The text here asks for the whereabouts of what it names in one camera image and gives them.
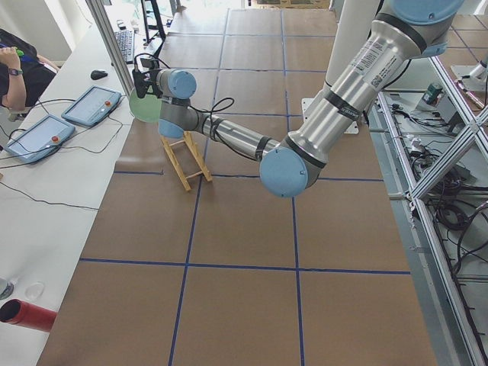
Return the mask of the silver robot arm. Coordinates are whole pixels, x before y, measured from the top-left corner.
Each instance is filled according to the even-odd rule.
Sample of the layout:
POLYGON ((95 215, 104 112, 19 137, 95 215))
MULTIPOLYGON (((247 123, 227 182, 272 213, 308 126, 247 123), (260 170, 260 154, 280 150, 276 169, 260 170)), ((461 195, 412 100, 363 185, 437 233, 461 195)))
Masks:
POLYGON ((160 101, 159 134, 180 138, 194 131, 259 162, 262 184, 278 197, 295 197, 318 179, 329 151, 356 122, 393 74, 408 59, 442 54, 448 28, 461 1, 386 1, 371 22, 371 33, 337 80, 318 91, 303 124, 281 141, 191 106, 195 77, 183 69, 133 69, 131 98, 160 101))

